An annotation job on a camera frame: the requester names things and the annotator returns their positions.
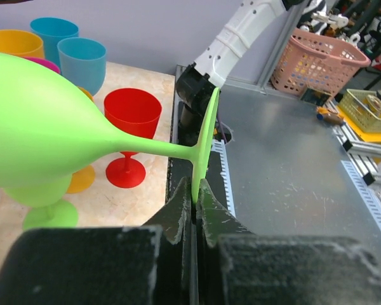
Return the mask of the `red wine glass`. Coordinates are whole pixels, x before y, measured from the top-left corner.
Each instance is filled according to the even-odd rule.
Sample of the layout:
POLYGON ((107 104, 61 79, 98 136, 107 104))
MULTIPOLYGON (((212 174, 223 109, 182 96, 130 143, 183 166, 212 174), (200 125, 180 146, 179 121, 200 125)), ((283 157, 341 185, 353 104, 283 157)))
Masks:
MULTIPOLYGON (((152 139, 162 113, 158 99, 138 88, 120 88, 110 92, 104 99, 105 117, 118 129, 152 139)), ((145 167, 133 158, 134 152, 123 151, 122 158, 115 159, 105 174, 111 184, 120 188, 140 185, 146 176, 145 167)))

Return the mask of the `green wine glass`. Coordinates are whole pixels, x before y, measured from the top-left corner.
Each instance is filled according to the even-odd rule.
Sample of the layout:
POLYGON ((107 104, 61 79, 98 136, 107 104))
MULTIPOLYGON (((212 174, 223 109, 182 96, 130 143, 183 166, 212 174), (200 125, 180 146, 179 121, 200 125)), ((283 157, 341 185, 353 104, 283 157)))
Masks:
POLYGON ((30 208, 22 229, 24 231, 45 227, 76 227, 78 211, 69 201, 63 199, 72 175, 28 187, 7 187, 4 192, 19 204, 30 208))
POLYGON ((181 150, 118 129, 63 76, 0 53, 0 187, 51 182, 120 151, 185 158, 181 150))

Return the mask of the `light blue wine glass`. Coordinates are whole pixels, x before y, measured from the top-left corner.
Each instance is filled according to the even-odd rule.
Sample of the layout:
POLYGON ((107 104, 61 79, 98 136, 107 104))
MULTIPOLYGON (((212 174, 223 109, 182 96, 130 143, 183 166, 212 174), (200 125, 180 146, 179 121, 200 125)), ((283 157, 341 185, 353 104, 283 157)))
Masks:
POLYGON ((61 40, 57 48, 63 77, 96 95, 105 79, 105 46, 92 39, 70 37, 61 40))

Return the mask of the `magenta wine glass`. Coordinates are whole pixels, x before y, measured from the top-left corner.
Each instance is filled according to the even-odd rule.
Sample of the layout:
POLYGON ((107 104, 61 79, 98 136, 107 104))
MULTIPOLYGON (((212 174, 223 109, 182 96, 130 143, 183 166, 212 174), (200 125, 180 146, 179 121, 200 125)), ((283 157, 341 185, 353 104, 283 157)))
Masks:
POLYGON ((46 60, 44 58, 37 58, 37 57, 25 57, 26 60, 30 60, 36 64, 42 65, 55 73, 61 74, 60 68, 54 64, 53 62, 46 60))

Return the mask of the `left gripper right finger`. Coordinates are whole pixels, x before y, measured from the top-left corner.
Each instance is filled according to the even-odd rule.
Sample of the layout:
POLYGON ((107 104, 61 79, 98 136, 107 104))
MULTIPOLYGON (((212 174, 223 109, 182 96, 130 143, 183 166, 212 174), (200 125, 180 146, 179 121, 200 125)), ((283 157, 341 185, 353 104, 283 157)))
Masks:
POLYGON ((196 219, 203 304, 381 304, 378 263, 353 238, 252 233, 207 180, 196 219))

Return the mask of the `orange wine glass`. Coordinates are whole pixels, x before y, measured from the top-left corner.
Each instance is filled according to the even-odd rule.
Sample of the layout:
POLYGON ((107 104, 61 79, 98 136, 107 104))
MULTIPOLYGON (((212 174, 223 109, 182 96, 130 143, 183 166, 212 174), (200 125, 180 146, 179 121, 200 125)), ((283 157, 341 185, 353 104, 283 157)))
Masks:
POLYGON ((88 165, 72 175, 67 194, 75 194, 88 189, 95 181, 95 169, 88 165))
POLYGON ((0 53, 18 57, 45 57, 44 43, 38 35, 16 29, 0 30, 0 53))

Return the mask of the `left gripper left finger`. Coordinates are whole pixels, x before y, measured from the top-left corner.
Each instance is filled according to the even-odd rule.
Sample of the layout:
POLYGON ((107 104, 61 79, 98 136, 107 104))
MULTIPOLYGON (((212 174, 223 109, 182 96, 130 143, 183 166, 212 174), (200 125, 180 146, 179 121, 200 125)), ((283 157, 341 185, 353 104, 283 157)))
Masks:
POLYGON ((142 226, 22 233, 0 268, 0 304, 188 304, 190 180, 142 226))

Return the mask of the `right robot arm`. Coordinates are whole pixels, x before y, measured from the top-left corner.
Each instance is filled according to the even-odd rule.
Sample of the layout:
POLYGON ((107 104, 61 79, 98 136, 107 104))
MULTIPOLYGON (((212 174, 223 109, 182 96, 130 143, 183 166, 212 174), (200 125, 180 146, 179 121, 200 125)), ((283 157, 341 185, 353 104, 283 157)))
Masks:
POLYGON ((178 123, 178 142, 193 146, 214 88, 221 88, 233 68, 261 33, 301 1, 242 1, 235 14, 176 82, 184 106, 178 123))

